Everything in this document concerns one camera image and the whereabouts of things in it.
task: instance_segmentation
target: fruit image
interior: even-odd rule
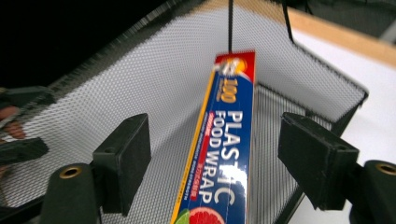
[[[215,210],[208,207],[197,207],[190,211],[190,224],[225,224],[225,222]]]
[[[189,218],[190,211],[186,208],[178,214],[175,224],[189,224]]]

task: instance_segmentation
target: metal mesh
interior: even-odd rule
[[[298,187],[277,158],[280,117],[283,112],[304,115],[306,110],[262,85],[257,87],[256,92],[248,217],[249,223],[274,223]],[[321,118],[316,117],[314,120],[328,130],[332,127]]]
[[[11,167],[0,183],[8,205],[43,195],[52,172],[90,162],[124,119],[148,113],[152,161],[145,179],[128,217],[103,220],[169,222],[215,55],[228,46],[228,2],[199,3],[169,1],[51,86],[58,102],[24,118],[28,137],[41,137],[49,153]],[[273,223],[296,188],[276,156],[280,115],[313,111],[330,129],[364,91],[290,43],[281,6],[234,3],[234,50],[256,50],[256,74],[265,85],[257,89],[249,218]]]

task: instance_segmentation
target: white surface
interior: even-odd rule
[[[382,160],[396,163],[396,69],[341,49],[313,36],[293,31],[294,40],[333,68],[356,80],[369,97],[347,126],[342,138],[358,148],[358,163]],[[304,198],[291,224],[349,223],[350,203],[343,211],[315,211]]]

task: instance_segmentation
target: grapefruit slice image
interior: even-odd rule
[[[190,224],[225,224],[225,222],[215,210],[208,207],[197,207],[190,211]]]

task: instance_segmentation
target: black metal rod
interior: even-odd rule
[[[228,51],[233,52],[233,0],[228,5]]]

